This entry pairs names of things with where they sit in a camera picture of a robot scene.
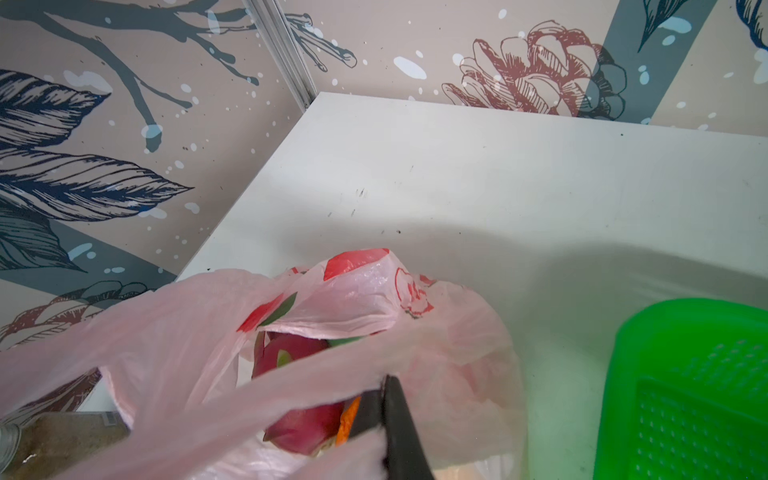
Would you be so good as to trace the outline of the green plastic basket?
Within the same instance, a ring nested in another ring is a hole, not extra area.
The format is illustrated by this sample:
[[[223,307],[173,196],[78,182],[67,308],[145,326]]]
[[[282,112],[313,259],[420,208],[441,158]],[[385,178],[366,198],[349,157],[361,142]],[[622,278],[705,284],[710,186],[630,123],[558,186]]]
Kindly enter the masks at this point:
[[[766,478],[766,311],[677,299],[626,321],[607,371],[593,476]]]

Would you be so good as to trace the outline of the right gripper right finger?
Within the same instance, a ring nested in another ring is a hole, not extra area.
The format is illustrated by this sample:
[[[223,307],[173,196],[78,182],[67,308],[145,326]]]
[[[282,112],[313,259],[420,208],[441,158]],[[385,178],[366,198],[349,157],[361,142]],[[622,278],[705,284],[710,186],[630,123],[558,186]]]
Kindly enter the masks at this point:
[[[387,376],[384,380],[382,424],[386,432],[384,465],[388,479],[434,480],[402,384],[396,376]]]

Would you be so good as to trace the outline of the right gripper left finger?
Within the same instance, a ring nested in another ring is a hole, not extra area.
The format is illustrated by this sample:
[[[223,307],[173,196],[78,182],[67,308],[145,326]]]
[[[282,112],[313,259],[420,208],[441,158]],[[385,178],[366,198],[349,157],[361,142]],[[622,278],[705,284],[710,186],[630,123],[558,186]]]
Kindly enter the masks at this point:
[[[351,440],[382,423],[383,393],[381,389],[368,390],[360,395],[360,402],[352,422],[348,439]]]

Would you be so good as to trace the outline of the pink plastic bag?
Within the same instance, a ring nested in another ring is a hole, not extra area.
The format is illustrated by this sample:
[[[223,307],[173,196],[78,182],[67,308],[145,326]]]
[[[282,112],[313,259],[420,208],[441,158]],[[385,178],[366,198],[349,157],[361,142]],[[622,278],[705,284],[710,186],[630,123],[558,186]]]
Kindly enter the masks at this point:
[[[256,337],[330,348],[258,379]],[[527,431],[519,361],[499,315],[475,291],[410,272],[390,251],[346,252],[276,277],[223,269],[118,303],[1,355],[11,414],[91,369],[132,437],[68,479],[387,479],[383,424],[307,457],[263,441],[286,381],[342,401],[396,376],[432,473],[517,479]]]

